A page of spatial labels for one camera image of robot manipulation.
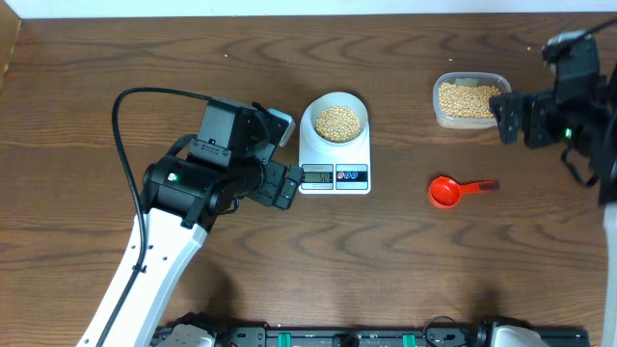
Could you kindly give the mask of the red plastic measuring scoop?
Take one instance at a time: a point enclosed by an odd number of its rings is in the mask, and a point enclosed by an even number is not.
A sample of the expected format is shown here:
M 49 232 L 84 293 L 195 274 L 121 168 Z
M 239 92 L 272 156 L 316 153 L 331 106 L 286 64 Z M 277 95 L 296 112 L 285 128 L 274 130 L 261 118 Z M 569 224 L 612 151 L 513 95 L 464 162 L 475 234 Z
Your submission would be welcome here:
M 499 189 L 499 183 L 494 180 L 459 184 L 451 177 L 439 176 L 429 184 L 427 198 L 434 207 L 448 209 L 455 207 L 463 195 L 489 193 Z

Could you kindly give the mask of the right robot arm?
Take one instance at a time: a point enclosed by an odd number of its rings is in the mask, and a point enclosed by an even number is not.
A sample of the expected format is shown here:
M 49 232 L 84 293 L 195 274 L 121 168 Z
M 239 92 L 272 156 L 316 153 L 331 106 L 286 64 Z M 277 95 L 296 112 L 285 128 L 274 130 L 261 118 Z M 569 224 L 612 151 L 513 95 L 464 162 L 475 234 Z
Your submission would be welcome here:
M 568 169 L 585 187 L 600 185 L 607 246 L 607 289 L 603 346 L 616 345 L 616 94 L 615 82 L 600 75 L 598 65 L 559 63 L 554 87 L 539 93 L 504 93 L 490 98 L 500 139 L 515 143 L 518 133 L 530 148 L 567 145 L 561 161 L 569 165 L 572 150 L 590 160 L 592 177 L 583 179 L 574 166 Z

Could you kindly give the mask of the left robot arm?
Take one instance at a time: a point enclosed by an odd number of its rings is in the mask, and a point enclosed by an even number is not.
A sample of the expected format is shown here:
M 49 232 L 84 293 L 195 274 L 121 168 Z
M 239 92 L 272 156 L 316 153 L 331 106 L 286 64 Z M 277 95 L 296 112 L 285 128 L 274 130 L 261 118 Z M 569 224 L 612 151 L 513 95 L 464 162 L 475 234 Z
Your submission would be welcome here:
M 196 134 L 151 164 L 120 266 L 79 343 L 147 346 L 174 288 L 217 218 L 248 198 L 287 210 L 303 176 L 273 160 L 294 119 L 258 103 L 212 98 Z

